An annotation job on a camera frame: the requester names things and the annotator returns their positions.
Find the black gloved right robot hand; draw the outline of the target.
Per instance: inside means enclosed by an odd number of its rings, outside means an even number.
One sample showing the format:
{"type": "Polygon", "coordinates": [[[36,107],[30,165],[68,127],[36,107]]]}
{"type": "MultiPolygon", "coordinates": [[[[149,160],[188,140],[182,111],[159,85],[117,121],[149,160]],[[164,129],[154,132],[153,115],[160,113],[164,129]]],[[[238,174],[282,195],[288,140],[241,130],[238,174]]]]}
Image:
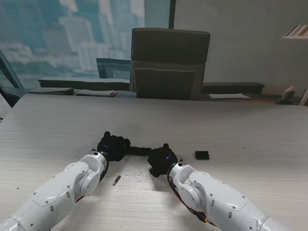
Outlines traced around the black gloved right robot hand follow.
{"type": "Polygon", "coordinates": [[[153,177],[158,178],[166,175],[170,167],[178,162],[178,158],[169,145],[164,143],[162,147],[150,151],[147,161],[151,166],[149,172],[153,177]]]}

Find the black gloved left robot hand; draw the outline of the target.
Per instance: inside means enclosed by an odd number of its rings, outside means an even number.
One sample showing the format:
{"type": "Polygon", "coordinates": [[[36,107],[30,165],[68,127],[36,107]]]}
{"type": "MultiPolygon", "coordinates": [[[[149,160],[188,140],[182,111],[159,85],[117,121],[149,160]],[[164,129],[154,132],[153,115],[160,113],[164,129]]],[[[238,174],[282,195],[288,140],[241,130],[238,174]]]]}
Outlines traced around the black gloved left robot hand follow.
{"type": "Polygon", "coordinates": [[[129,139],[111,135],[109,131],[106,131],[97,145],[97,151],[108,153],[107,157],[109,161],[119,162],[126,155],[130,144],[129,139]]]}

